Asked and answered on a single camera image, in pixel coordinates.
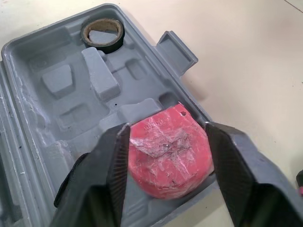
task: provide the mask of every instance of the red disc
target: red disc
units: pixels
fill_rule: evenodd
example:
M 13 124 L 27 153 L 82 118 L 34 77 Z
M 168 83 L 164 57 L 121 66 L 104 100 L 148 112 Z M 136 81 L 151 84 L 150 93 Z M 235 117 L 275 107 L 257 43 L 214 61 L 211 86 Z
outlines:
M 128 161 L 139 186 L 160 199 L 186 195 L 214 170 L 206 132 L 182 104 L 131 127 Z

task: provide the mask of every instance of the black electrical tape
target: black electrical tape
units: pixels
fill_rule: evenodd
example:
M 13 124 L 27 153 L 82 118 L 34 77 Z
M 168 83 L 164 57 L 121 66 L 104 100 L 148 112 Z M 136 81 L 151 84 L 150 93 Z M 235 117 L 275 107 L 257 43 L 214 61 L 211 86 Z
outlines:
M 94 43 L 89 39 L 89 32 L 95 31 L 116 31 L 117 37 L 109 43 Z M 102 18 L 86 23 L 81 29 L 81 38 L 88 46 L 96 47 L 104 53 L 112 53 L 118 50 L 123 45 L 123 38 L 125 35 L 122 23 L 115 19 Z

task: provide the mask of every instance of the white floor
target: white floor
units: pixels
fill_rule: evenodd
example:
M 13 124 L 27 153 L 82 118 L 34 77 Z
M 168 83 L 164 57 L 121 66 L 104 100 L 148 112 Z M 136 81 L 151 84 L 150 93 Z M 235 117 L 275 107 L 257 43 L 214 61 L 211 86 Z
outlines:
M 0 0 L 0 47 L 104 0 Z M 245 131 L 295 186 L 303 169 L 303 14 L 284 0 L 113 0 L 156 43 L 173 30 L 199 58 L 184 83 L 216 122 Z M 300 0 L 289 0 L 303 11 Z M 167 227 L 229 227 L 220 191 Z

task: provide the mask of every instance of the red grinding wheel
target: red grinding wheel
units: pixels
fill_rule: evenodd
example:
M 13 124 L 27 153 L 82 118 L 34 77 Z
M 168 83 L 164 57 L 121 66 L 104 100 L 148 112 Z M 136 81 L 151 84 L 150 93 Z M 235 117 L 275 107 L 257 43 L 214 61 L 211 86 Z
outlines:
M 159 199 L 188 194 L 214 170 L 206 132 L 182 104 L 131 127 L 128 168 Z

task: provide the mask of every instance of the raised block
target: raised block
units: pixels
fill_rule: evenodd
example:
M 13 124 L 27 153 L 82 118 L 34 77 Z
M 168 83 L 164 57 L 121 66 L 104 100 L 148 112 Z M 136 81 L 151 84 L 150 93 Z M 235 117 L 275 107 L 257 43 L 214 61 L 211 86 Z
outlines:
M 107 44 L 113 41 L 114 39 L 116 39 L 117 37 L 116 33 L 110 33 L 110 32 L 111 31 L 102 32 L 102 31 L 91 30 L 89 32 L 89 39 L 90 41 L 96 44 Z
M 128 122 L 130 124 L 133 124 L 161 110 L 162 108 L 154 99 L 147 98 L 137 104 L 121 106 L 117 114 L 122 122 Z
M 120 93 L 120 87 L 113 74 L 95 47 L 82 51 L 89 70 L 92 87 L 101 100 L 109 100 Z
M 74 90 L 69 65 L 63 65 L 53 71 L 45 73 L 42 76 L 42 80 L 47 89 L 58 99 Z

